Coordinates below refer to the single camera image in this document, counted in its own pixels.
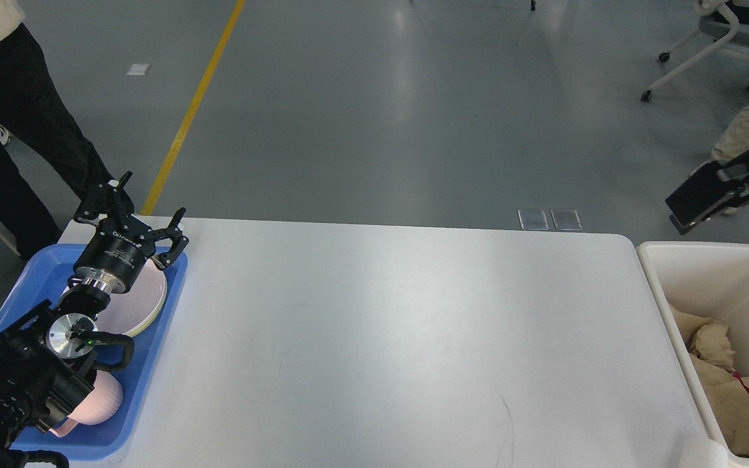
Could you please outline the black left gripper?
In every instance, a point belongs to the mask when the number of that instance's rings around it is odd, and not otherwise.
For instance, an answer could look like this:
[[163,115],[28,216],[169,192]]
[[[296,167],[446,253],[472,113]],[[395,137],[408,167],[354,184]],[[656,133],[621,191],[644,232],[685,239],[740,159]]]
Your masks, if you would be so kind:
[[[185,207],[179,208],[164,228],[136,226],[131,216],[134,205],[125,192],[131,177],[133,172],[127,171],[119,180],[96,184],[73,216],[74,222],[95,228],[92,240],[74,263],[73,277],[105,293],[128,293],[148,259],[159,270],[166,270],[189,244],[180,226]],[[170,247],[157,253],[161,240],[169,240]]]

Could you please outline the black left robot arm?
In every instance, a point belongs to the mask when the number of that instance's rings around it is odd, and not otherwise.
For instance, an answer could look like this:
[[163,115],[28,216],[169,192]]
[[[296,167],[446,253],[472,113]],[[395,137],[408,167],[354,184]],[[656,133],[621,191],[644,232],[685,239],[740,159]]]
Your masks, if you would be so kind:
[[123,201],[127,172],[93,187],[75,222],[95,234],[72,264],[68,288],[59,300],[42,300],[0,331],[0,467],[45,463],[68,467],[68,457],[52,450],[17,450],[15,440],[29,427],[61,434],[74,426],[73,414],[101,396],[117,371],[133,362],[136,344],[127,333],[103,331],[100,313],[115,295],[128,293],[148,263],[172,267],[189,244],[181,228],[185,208],[169,225],[155,229],[133,215]]

